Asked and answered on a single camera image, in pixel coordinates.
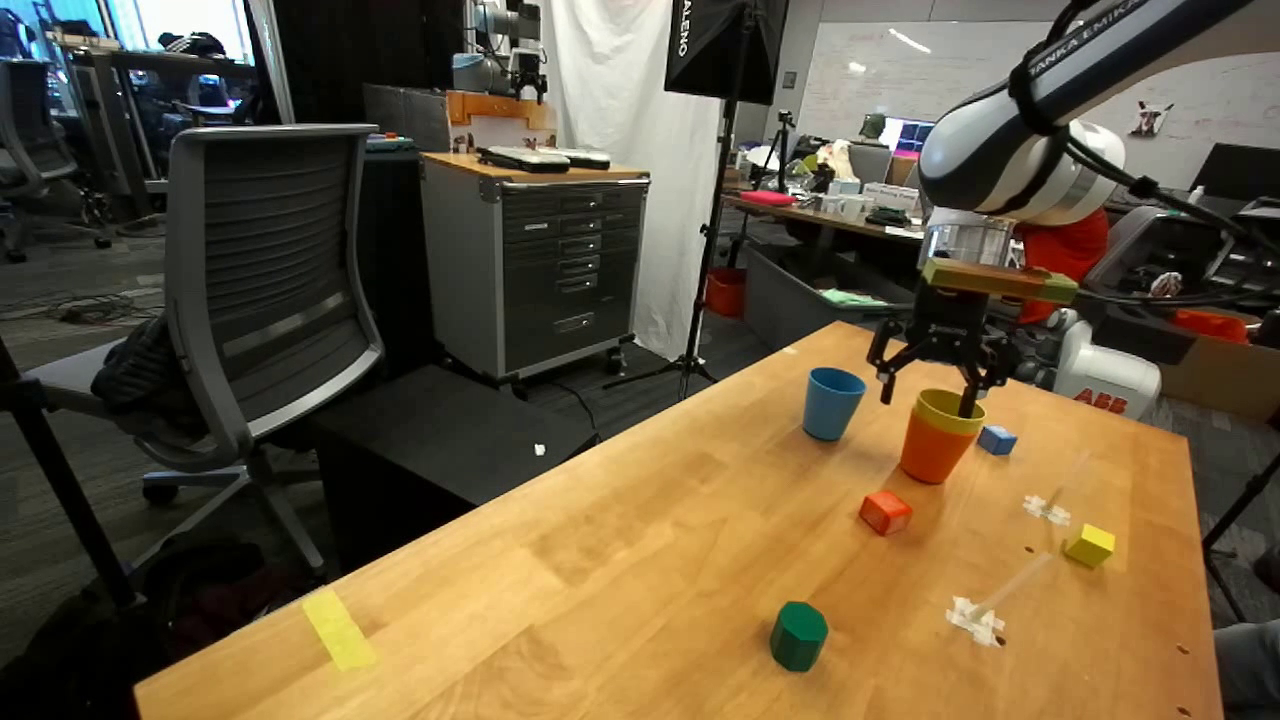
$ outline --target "wall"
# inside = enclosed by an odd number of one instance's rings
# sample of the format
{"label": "wall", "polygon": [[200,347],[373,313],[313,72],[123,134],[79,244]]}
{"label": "wall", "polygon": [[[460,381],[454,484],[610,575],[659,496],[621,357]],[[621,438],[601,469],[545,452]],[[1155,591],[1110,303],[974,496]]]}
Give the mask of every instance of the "wall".
{"label": "wall", "polygon": [[[892,115],[940,115],[956,100],[994,87],[1018,54],[1048,26],[1062,0],[792,0],[784,72],[801,84],[782,91],[782,106],[801,106],[801,131],[851,134],[868,106]],[[1155,140],[1127,140],[1127,168],[1168,186],[1186,186],[1208,149],[1280,149],[1280,5],[1255,5],[1208,31],[1208,50],[1248,47],[1255,54],[1198,60],[1168,69],[1091,106],[1090,115],[1122,134],[1138,124],[1138,100],[1173,105]]]}

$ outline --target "office chair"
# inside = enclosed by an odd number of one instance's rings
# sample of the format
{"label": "office chair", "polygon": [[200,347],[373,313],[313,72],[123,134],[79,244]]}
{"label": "office chair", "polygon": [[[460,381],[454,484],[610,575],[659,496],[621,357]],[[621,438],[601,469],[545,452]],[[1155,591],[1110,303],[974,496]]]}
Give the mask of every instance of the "office chair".
{"label": "office chair", "polygon": [[[135,442],[185,472],[235,480],[177,533],[235,492],[265,496],[313,572],[324,554],[283,498],[265,438],[351,387],[383,350],[356,266],[365,134],[373,124],[187,129],[172,143],[166,323],[208,424],[192,447]],[[112,345],[26,371],[53,406],[105,417],[92,390]]]}
{"label": "office chair", "polygon": [[48,197],[53,186],[78,177],[78,159],[66,149],[48,115],[48,63],[35,60],[0,60],[0,197],[10,199],[4,219],[4,258],[28,258],[28,219],[35,214],[28,199]]}

